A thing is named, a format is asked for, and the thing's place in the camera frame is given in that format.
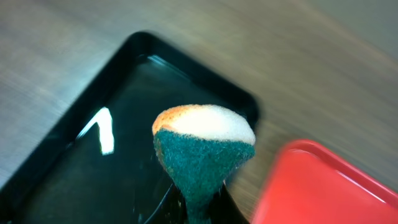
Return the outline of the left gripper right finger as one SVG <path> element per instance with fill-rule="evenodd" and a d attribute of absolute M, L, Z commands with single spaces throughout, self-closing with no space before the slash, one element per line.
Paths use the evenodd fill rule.
<path fill-rule="evenodd" d="M 214 194 L 208 207 L 208 214 L 212 224 L 249 224 L 225 184 Z"/>

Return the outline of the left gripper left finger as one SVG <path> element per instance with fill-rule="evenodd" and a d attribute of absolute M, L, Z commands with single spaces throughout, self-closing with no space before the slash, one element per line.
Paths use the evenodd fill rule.
<path fill-rule="evenodd" d="M 181 191 L 172 184 L 144 224 L 186 224 L 187 209 Z"/>

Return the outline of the green brown sponge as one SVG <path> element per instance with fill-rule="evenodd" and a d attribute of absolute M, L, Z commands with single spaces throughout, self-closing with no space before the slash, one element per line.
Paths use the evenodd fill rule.
<path fill-rule="evenodd" d="M 218 105 L 181 105 L 152 125 L 156 156 L 184 196 L 189 223 L 210 223 L 224 180 L 255 155 L 256 137 L 240 114 Z"/>

